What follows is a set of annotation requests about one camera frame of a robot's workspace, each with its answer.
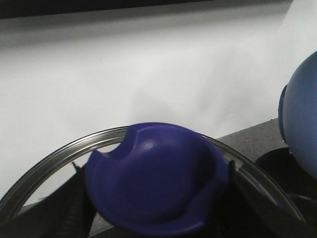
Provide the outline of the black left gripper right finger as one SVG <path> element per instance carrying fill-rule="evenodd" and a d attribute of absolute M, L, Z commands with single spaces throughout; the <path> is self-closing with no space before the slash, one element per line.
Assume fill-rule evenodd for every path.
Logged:
<path fill-rule="evenodd" d="M 215 211 L 217 238 L 304 238 L 305 224 L 238 181 L 229 162 L 229 187 Z"/>

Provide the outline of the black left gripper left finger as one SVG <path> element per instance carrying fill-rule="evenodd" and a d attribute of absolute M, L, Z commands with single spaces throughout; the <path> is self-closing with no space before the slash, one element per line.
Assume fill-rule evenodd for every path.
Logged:
<path fill-rule="evenodd" d="M 92 205 L 86 193 L 84 168 L 44 200 L 4 225 L 6 238 L 87 238 Z"/>

